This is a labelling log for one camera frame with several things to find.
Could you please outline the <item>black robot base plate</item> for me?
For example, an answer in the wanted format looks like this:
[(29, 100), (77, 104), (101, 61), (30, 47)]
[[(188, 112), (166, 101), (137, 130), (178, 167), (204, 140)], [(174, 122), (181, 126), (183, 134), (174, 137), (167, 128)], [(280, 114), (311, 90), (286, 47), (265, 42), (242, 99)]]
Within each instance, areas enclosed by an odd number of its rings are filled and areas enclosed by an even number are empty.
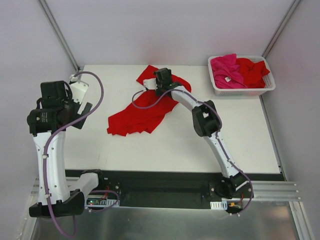
[(102, 170), (98, 177), (92, 195), (121, 207), (202, 210), (226, 201), (225, 209), (237, 213), (254, 197), (242, 174), (228, 179), (221, 173)]

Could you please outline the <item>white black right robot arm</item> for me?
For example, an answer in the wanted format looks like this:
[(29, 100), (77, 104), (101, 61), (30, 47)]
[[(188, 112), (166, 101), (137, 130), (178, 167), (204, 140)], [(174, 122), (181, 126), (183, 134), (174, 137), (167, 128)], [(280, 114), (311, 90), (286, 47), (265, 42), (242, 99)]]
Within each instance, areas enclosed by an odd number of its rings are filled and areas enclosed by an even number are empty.
[(218, 161), (222, 177), (214, 187), (215, 194), (226, 199), (237, 197), (249, 180), (237, 166), (224, 143), (221, 134), (222, 120), (213, 101), (196, 99), (181, 83), (173, 81), (172, 71), (168, 68), (158, 69), (153, 75), (156, 94), (169, 96), (190, 110), (195, 132), (208, 143)]

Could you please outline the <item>white perforated plastic basket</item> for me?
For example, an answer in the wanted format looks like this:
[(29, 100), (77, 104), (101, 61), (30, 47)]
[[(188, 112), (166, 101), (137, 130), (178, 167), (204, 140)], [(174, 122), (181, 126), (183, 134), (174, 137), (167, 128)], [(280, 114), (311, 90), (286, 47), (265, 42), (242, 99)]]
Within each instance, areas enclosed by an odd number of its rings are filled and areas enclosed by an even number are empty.
[[(219, 89), (216, 87), (214, 82), (214, 76), (212, 72), (212, 67), (210, 66), (210, 60), (216, 57), (222, 56), (211, 56), (208, 58), (208, 69), (209, 69), (209, 76), (212, 82), (212, 86), (214, 89), (214, 94), (216, 96), (260, 96), (268, 91), (272, 91), (276, 88), (275, 79), (270, 71), (270, 73), (263, 77), (265, 82), (264, 88), (241, 88), (241, 89)], [(266, 67), (269, 69), (269, 65), (267, 64), (266, 60), (261, 56), (237, 56), (237, 58), (246, 58), (251, 60), (254, 63), (264, 61)]]

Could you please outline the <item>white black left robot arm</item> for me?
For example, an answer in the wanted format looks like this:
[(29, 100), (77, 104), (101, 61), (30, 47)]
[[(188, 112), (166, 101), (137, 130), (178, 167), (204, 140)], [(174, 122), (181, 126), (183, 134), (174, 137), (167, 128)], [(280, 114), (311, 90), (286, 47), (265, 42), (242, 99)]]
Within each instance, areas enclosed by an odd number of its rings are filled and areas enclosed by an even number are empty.
[(65, 173), (63, 126), (89, 113), (92, 104), (86, 103), (78, 113), (89, 88), (86, 82), (51, 81), (40, 85), (41, 97), (36, 108), (27, 116), (29, 132), (37, 150), (39, 189), (37, 202), (29, 207), (33, 218), (67, 217), (81, 215), (85, 200), (92, 191), (99, 195), (106, 182), (98, 170), (87, 170), (71, 186)]

